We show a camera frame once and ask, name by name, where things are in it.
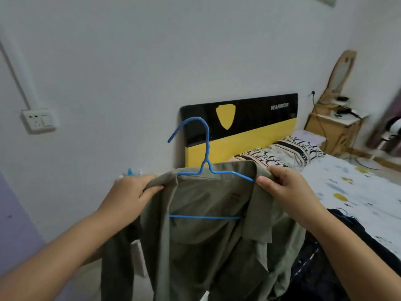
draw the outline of wall socket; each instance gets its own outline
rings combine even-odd
[[[56,118],[49,109],[23,110],[21,116],[31,132],[50,132],[56,129]]]

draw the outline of blue hanger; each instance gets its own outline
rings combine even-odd
[[[214,173],[214,174],[234,174],[237,175],[239,177],[242,177],[250,182],[254,182],[253,179],[251,179],[250,177],[244,176],[240,173],[234,172],[234,171],[214,171],[212,169],[212,163],[209,160],[209,150],[210,150],[210,144],[209,144],[209,126],[207,125],[206,121],[202,118],[202,117],[190,117],[186,120],[184,120],[183,122],[180,123],[180,125],[178,126],[178,128],[174,131],[174,133],[170,136],[170,138],[168,139],[168,143],[170,143],[173,138],[177,135],[177,133],[183,128],[184,125],[186,125],[188,122],[190,121],[194,121],[194,120],[200,120],[205,129],[206,129],[206,152],[204,155],[204,160],[202,162],[202,165],[200,166],[199,172],[178,172],[178,175],[200,175],[203,172],[203,167],[205,165],[205,163],[208,163],[209,165],[209,170],[210,172]],[[240,216],[228,216],[228,217],[212,217],[212,216],[178,216],[178,215],[174,215],[174,214],[170,214],[170,217],[180,217],[180,218],[194,218],[194,219],[240,219]]]

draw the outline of black and yellow headboard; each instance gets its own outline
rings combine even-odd
[[[293,133],[298,94],[183,106],[181,119],[202,117],[210,128],[212,163],[242,152],[267,147]],[[184,126],[185,166],[199,167],[206,150],[206,131],[200,121]]]

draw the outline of bed sheet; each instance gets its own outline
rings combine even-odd
[[[401,259],[401,186],[330,155],[317,158],[302,175],[326,208],[356,217]]]

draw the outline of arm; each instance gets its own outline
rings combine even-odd
[[[116,182],[99,209],[36,255],[0,278],[0,301],[53,300],[81,264],[115,233],[133,222],[163,187],[143,191],[153,175]]]
[[[401,278],[324,208],[302,175],[279,166],[268,170],[276,182],[258,177],[257,183],[315,236],[352,301],[401,300]]]

